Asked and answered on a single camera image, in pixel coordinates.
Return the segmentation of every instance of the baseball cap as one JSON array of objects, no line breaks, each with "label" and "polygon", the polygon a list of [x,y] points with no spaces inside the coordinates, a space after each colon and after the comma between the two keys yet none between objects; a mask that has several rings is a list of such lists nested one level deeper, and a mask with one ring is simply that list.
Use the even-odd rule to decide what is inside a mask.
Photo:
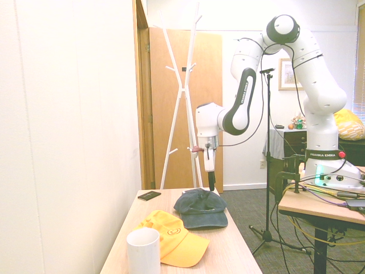
[{"label": "baseball cap", "polygon": [[176,201],[174,209],[187,229],[220,228],[228,225],[224,213],[227,203],[212,191],[196,188],[183,193]]},{"label": "baseball cap", "polygon": [[152,211],[135,229],[150,227],[160,233],[160,258],[164,264],[192,267],[203,257],[210,240],[184,228],[183,221],[162,210]]}]

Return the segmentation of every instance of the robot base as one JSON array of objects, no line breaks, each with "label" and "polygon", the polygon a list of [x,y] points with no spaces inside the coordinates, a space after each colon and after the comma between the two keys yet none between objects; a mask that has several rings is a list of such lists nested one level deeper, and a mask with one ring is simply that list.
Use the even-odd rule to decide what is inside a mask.
[{"label": "robot base", "polygon": [[316,160],[308,159],[306,163],[305,177],[308,184],[321,187],[338,188],[343,190],[365,190],[360,183],[361,172],[353,164],[343,160]]}]

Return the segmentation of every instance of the white wall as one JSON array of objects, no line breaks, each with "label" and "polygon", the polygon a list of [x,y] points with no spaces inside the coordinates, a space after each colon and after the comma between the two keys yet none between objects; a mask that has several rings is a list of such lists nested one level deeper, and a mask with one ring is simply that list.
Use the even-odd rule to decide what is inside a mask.
[{"label": "white wall", "polygon": [[0,273],[99,273],[141,187],[132,1],[0,1]]},{"label": "white wall", "polygon": [[[191,29],[197,5],[196,0],[148,0],[148,18],[151,25],[161,25],[161,10],[169,29]],[[223,37],[223,104],[233,104],[237,83],[230,74],[230,64],[237,46],[235,39],[253,37],[266,27],[275,15],[290,14],[301,27],[309,28],[315,35],[324,54],[328,69],[348,96],[346,108],[351,108],[354,86],[356,45],[355,11],[357,0],[201,0],[199,1],[197,29],[220,33]],[[280,51],[263,58],[263,69],[276,68],[271,80],[271,116],[274,124],[287,126],[299,111],[295,91],[278,91],[279,58],[288,57]],[[261,79],[258,76],[251,105],[250,127],[241,136],[224,135],[224,144],[234,144],[247,139],[256,129],[262,110]],[[305,93],[299,92],[303,102]],[[259,160],[266,139],[266,85],[264,85],[265,110],[257,133],[237,147],[224,147],[224,189],[265,187],[266,169],[259,168]]]}]

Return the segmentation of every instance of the wooden door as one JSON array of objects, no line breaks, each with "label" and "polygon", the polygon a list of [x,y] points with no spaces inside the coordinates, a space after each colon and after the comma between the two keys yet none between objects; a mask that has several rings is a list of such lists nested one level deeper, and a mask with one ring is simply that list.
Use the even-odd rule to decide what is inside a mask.
[{"label": "wooden door", "polygon": [[[166,150],[175,110],[179,84],[162,29],[150,29],[151,89],[153,115],[153,149],[155,158],[156,188],[160,188]],[[172,51],[184,87],[188,59],[190,31],[168,30]],[[192,64],[196,63],[190,75],[189,90],[195,123],[196,108],[208,102],[222,105],[222,37],[218,34],[198,32],[194,44]],[[169,156],[164,188],[193,187],[192,162],[190,158],[189,131],[186,115],[185,94],[182,95],[173,133],[171,150],[178,150]],[[208,187],[208,174],[204,171],[202,152],[199,153],[200,169],[204,187]],[[216,188],[223,192],[223,151],[216,153]]]}]

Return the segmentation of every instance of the yellow cap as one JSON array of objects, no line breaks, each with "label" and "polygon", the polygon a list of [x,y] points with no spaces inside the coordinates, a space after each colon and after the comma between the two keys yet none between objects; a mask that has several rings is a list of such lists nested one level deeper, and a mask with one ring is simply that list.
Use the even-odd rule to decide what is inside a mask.
[{"label": "yellow cap", "polygon": [[164,264],[192,267],[203,257],[210,240],[184,228],[179,218],[162,210],[152,211],[135,229],[150,227],[160,233],[160,257]]}]

